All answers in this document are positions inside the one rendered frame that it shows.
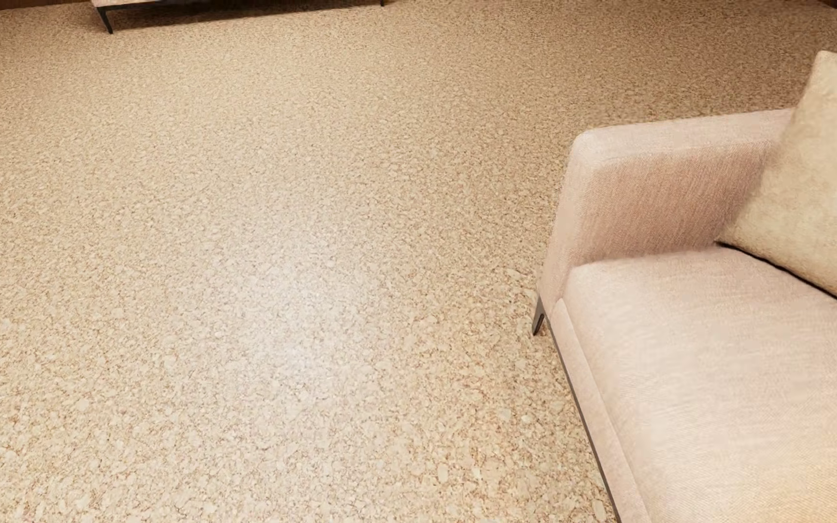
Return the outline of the beige fabric sofa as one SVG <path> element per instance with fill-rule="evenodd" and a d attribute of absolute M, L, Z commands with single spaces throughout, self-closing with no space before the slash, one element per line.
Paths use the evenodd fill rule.
<path fill-rule="evenodd" d="M 716 243 L 791 113 L 571 145 L 532 328 L 619 523 L 837 523 L 837 296 Z"/>

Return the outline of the beige throw pillow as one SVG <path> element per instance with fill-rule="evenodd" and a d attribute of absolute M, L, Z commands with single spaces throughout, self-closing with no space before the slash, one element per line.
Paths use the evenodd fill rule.
<path fill-rule="evenodd" d="M 719 242 L 837 297 L 837 54 L 817 54 L 759 183 Z"/>

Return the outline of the low bench with dark legs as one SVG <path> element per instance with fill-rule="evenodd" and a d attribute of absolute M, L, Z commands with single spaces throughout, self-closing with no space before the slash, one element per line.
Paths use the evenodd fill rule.
<path fill-rule="evenodd" d="M 109 34 L 114 33 L 110 12 L 157 9 L 174 23 L 185 18 L 218 20 L 283 15 L 359 6 L 390 6 L 401 0 L 89 0 Z"/>

